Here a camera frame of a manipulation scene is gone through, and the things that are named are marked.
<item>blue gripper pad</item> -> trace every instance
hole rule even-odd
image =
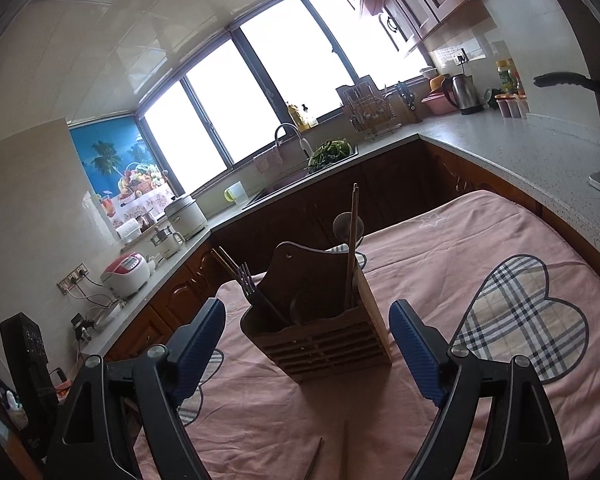
[[[209,298],[193,321],[179,327],[169,339],[170,376],[166,379],[170,387],[165,391],[173,406],[180,406],[195,393],[224,331],[224,321],[224,304]]]
[[[442,407],[447,392],[440,384],[440,366],[447,361],[447,342],[438,330],[422,322],[407,300],[391,305],[389,327],[420,393]]]

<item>wooden chopstick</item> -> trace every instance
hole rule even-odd
[[[349,223],[349,254],[347,255],[347,277],[344,289],[344,310],[351,308],[353,294],[353,269],[356,265],[356,238],[358,234],[358,184],[353,185],[351,195],[351,221]]]
[[[349,421],[342,428],[342,452],[340,453],[340,475],[338,480],[347,480],[347,462],[349,460]]]
[[[240,270],[240,267],[238,266],[237,263],[234,262],[234,260],[232,259],[231,256],[229,256],[227,254],[227,252],[221,247],[218,246],[218,253],[224,258],[224,260],[234,269],[234,272],[236,274],[238,274],[238,271]]]
[[[215,250],[215,249],[211,249],[211,255],[218,260],[218,262],[220,262],[220,264],[225,268],[225,270],[229,273],[229,275],[234,279],[237,280],[238,279],[238,275],[236,274],[236,272],[234,271],[233,267],[231,265],[229,265],[222,256],[220,256],[220,254]]]
[[[315,448],[314,456],[311,458],[311,463],[309,464],[308,469],[304,475],[304,480],[309,480],[311,478],[311,473],[314,471],[314,466],[316,461],[318,460],[318,455],[320,454],[320,449],[322,448],[322,437],[318,441],[318,446]]]

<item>window frame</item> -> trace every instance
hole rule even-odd
[[[264,10],[269,9],[270,7],[275,6],[276,4],[278,4],[282,1],[284,1],[284,0],[269,0],[268,2],[256,7],[255,9],[251,10],[250,12],[247,12],[243,16],[234,20],[234,22],[231,23],[227,28],[225,28],[224,31],[222,31],[215,37],[212,37],[204,45],[202,45],[199,49],[197,49],[188,59],[184,60],[182,65],[177,70],[175,70],[173,73],[171,73],[168,78],[166,78],[165,80],[163,80],[159,84],[157,84],[154,87],[154,89],[151,91],[151,93],[147,94],[147,96],[141,101],[141,105],[139,106],[138,111],[136,112],[136,114],[134,116],[136,118],[136,123],[140,127],[141,135],[144,137],[144,140],[146,141],[147,145],[150,147],[152,152],[154,152],[154,155],[155,155],[156,159],[158,160],[158,163],[162,166],[162,168],[164,170],[167,170],[168,178],[169,178],[172,186],[174,187],[174,191],[176,191],[178,194],[184,194],[184,188],[178,181],[176,174],[174,174],[173,170],[171,170],[171,167],[170,167],[167,159],[165,158],[164,153],[162,152],[162,150],[160,149],[160,146],[158,145],[158,143],[155,140],[154,134],[152,133],[147,120],[144,118],[144,115],[146,114],[147,110],[172,85],[177,84],[177,83],[180,83],[182,85],[182,87],[185,91],[185,94],[189,98],[189,101],[191,102],[191,105],[192,105],[194,111],[200,118],[200,121],[203,123],[207,134],[211,138],[211,141],[213,142],[214,146],[216,147],[216,150],[218,150],[218,153],[219,153],[220,157],[222,158],[222,161],[226,165],[226,170],[219,173],[218,175],[216,175],[215,177],[210,179],[208,182],[206,182],[205,184],[200,186],[198,189],[193,191],[191,193],[192,196],[198,196],[201,193],[205,192],[210,187],[214,186],[216,183],[220,182],[222,179],[227,177],[229,174],[233,173],[234,171],[238,170],[239,168],[241,168],[244,165],[251,162],[255,156],[265,152],[266,150],[272,148],[275,145],[275,141],[272,140],[269,144],[266,144],[265,146],[261,147],[259,150],[256,150],[255,152],[246,156],[242,160],[238,160],[238,161],[233,160],[231,155],[229,154],[229,151],[227,150],[226,146],[224,145],[224,142],[222,142],[222,139],[221,139],[220,135],[218,134],[218,131],[215,129],[213,122],[207,115],[202,103],[198,99],[198,96],[196,95],[196,92],[193,89],[191,82],[189,81],[187,73],[194,66],[196,66],[197,63],[199,63],[200,61],[205,59],[205,57],[208,56],[212,51],[214,51],[216,48],[220,47],[221,45],[225,44],[227,41],[232,41],[234,43],[236,49],[238,50],[238,53],[240,53],[240,56],[242,56],[242,59],[244,60],[245,64],[247,65],[247,67],[250,70],[251,74],[253,75],[254,79],[260,86],[260,89],[262,90],[263,94],[267,98],[267,101],[269,102],[269,105],[271,106],[275,115],[280,120],[280,123],[281,124],[282,123],[291,123],[291,124],[294,123],[291,116],[288,113],[288,110],[286,108],[286,103],[285,103],[284,99],[282,98],[282,95],[280,94],[275,83],[269,76],[269,73],[264,68],[264,65],[263,65],[262,61],[260,60],[260,57],[257,55],[256,51],[251,46],[251,43],[249,42],[249,40],[243,33],[242,29],[240,28],[241,25],[243,25],[245,22],[249,21],[252,17],[260,14]],[[320,27],[320,30],[325,35],[327,40],[330,42],[334,53],[340,59],[340,62],[343,64],[347,73],[349,73],[349,76],[351,77],[353,83],[354,84],[360,83],[360,81],[361,81],[360,76],[357,74],[355,68],[353,67],[349,58],[345,54],[343,48],[340,46],[340,43],[338,42],[338,40],[336,39],[336,37],[334,36],[332,31],[329,29],[326,22],[320,16],[318,11],[312,5],[311,1],[309,1],[309,0],[300,0],[300,1],[305,6],[307,11],[311,14],[312,18],[315,20],[317,25]],[[429,53],[423,49],[422,45],[420,44],[419,46],[416,47],[416,49],[420,51],[425,62],[429,66],[433,66]],[[416,76],[405,82],[407,83],[407,85],[413,85],[413,84],[419,84],[424,81],[426,81],[425,77]],[[395,84],[388,87],[388,89],[392,89],[394,87],[395,87]],[[318,124],[327,122],[330,119],[333,119],[333,118],[339,116],[341,113],[342,113],[342,108],[336,108],[335,110],[332,110],[331,112],[327,112],[326,114],[317,118]],[[296,138],[296,135],[293,133],[289,133],[286,130],[286,128],[283,129],[283,132],[284,132],[284,134],[281,137],[279,137],[279,139],[278,139],[279,144],[284,144],[284,143]]]

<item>palm tree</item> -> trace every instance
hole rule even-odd
[[[116,167],[122,164],[122,159],[118,155],[112,142],[102,142],[99,140],[95,144],[92,144],[91,147],[98,154],[98,156],[93,159],[93,165],[101,174],[110,175],[115,171],[120,176],[124,176]]]
[[[136,142],[127,152],[131,157],[131,160],[136,162],[144,162],[145,164],[152,164],[153,161],[146,151],[146,148],[141,142]]]

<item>window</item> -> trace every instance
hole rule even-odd
[[[180,83],[169,88],[144,118],[185,192],[226,170]]]
[[[280,121],[232,41],[187,77],[234,162],[273,142]]]
[[[313,117],[340,107],[336,88],[353,81],[300,0],[283,0],[241,29],[285,101]]]
[[[193,192],[264,149],[291,121],[285,102],[320,118],[339,110],[336,88],[361,76],[380,89],[419,76],[421,52],[409,53],[388,15],[361,19],[357,4],[282,0],[196,60],[144,115],[175,184]]]
[[[382,89],[420,75],[425,62],[419,50],[398,51],[377,16],[360,18],[347,0],[309,0],[349,58],[359,76],[370,75]]]

